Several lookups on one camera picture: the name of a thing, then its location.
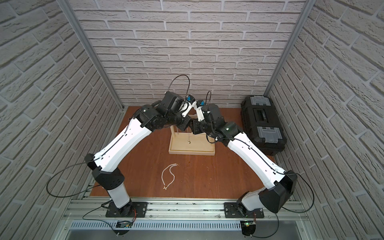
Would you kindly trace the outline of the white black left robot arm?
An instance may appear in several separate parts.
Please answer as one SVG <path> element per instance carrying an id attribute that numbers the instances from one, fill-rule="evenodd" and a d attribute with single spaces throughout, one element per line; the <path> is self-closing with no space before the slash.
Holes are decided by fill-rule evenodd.
<path id="1" fill-rule="evenodd" d="M 102 150 L 87 154 L 85 162 L 92 170 L 96 182 L 107 190 L 117 210 L 117 216 L 127 217 L 133 210 L 124 180 L 118 166 L 124 157 L 144 138 L 155 130 L 168 126 L 187 127 L 189 111 L 196 105 L 194 97 L 182 98 L 167 91 L 161 101 L 144 105 L 137 110 L 129 124 Z"/>

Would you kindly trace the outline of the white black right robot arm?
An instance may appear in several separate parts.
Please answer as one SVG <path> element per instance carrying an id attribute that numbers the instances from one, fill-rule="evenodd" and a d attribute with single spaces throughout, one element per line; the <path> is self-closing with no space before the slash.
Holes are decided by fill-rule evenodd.
<path id="1" fill-rule="evenodd" d="M 235 122 L 226 122 L 215 104 L 202 105 L 194 102 L 189 109 L 195 109 L 197 118 L 190 127 L 194 132 L 205 133 L 236 153 L 258 175 L 264 188 L 247 192 L 239 198 L 239 211 L 246 212 L 265 207 L 276 214 L 292 196 L 298 175 L 285 171 L 271 161 Z"/>

